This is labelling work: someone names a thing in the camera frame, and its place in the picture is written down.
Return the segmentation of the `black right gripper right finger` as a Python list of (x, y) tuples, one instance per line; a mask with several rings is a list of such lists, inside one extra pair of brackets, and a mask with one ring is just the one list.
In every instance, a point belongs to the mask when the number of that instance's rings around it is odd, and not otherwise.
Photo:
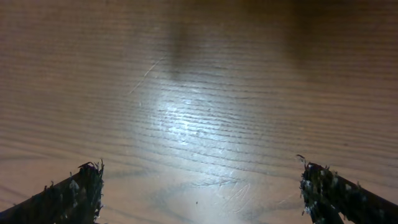
[(338, 175), (328, 166), (307, 162), (300, 181), (304, 212), (313, 223), (397, 224), (397, 205)]

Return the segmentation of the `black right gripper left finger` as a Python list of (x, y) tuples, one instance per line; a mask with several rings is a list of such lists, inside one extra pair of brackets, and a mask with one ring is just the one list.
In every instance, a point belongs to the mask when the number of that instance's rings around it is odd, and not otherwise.
[(1, 224), (94, 224), (103, 208), (104, 164), (87, 162), (76, 174), (1, 212)]

